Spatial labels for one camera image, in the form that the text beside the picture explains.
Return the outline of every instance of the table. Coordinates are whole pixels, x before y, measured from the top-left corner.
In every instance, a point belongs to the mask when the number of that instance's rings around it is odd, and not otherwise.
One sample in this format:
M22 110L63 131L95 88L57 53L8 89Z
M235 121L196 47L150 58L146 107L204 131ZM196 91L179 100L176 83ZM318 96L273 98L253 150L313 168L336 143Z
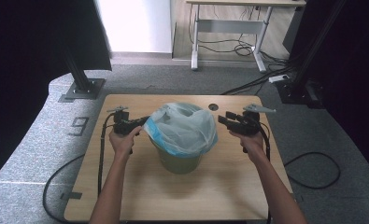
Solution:
M261 105L256 96L226 95L136 95L112 94L105 99L84 160L73 187L74 195L64 211L70 221L89 220L97 199L97 174L102 125L108 109L128 106L129 119L138 119L163 104L184 102L208 109L216 104L214 116L218 143L189 174L174 175L163 168L157 149L146 132L135 138L134 154L127 163L121 220L249 220L265 219L268 206L257 170L242 152L239 140L217 122L218 115L241 114L249 104ZM265 114L261 122L269 127ZM292 192L271 130L271 162L285 186ZM103 182L111 166L113 149L106 140Z
M304 7L305 0L187 0L188 4L197 5L195 10L195 22L193 26L192 44L192 70L198 69L198 33L229 33L229 34L254 34L258 35L256 45L251 48L254 59L260 72L266 72L263 59L260 54L261 45L271 18L273 7ZM201 5L222 6L259 6L268 7L263 21L223 21L201 20L199 16Z

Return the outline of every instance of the tripod base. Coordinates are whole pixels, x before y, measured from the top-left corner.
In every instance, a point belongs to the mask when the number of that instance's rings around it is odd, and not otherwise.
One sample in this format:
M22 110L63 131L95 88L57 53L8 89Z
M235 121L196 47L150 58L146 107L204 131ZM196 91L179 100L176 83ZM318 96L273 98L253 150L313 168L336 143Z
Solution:
M73 102L76 99L96 99L106 80L103 78L88 78L88 81L88 90L80 90L76 82L74 82L68 90L67 94L62 95L59 102Z
M308 81L303 92L294 93L292 83L277 82L277 91L283 104L307 105L310 108L322 109L322 87L317 82Z

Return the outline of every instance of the white plastic bag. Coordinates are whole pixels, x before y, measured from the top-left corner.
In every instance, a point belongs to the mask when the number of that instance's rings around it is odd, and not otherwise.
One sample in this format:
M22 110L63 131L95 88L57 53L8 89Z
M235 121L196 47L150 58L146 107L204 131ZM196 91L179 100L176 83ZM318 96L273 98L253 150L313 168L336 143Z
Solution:
M213 115L186 103L163 105L151 114L144 130L159 147L180 158L205 154L218 141Z

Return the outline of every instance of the wooden board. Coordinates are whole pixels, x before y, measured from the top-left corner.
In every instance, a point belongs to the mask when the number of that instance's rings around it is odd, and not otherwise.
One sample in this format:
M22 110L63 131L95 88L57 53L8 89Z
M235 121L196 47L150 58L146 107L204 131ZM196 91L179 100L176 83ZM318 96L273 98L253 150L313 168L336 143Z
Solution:
M260 7L304 7L305 0L186 0L194 5L260 6Z
M199 166L189 174L174 175L159 161L157 149L146 132L135 138L134 154L127 163L122 220L238 220L265 219L268 206L257 170L242 152L239 140L217 122L226 111L241 114L249 104L261 105L256 96L221 95L108 95L92 134L73 192L82 194L79 200L70 199L64 217L70 221L89 220L97 198L100 135L108 109L128 106L130 119L138 119L166 103L183 102L208 109L216 120L218 143L203 157ZM261 122L269 127L265 114ZM292 192L274 136L270 136L271 162L283 183ZM106 137L104 179L111 166L113 149Z

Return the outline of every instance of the trash bin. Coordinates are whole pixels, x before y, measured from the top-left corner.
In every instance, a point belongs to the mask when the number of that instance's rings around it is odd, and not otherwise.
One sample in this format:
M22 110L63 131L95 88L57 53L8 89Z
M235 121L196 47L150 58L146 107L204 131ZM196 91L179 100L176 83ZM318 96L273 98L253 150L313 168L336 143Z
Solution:
M198 166L218 141L213 115L197 105L170 103L151 114L144 125L163 167L178 175Z
M192 157L192 158L180 158L177 156L170 155L163 148L158 146L152 138L150 138L151 143L157 148L158 155L163 167L176 175L185 175L195 170L201 161L202 155Z

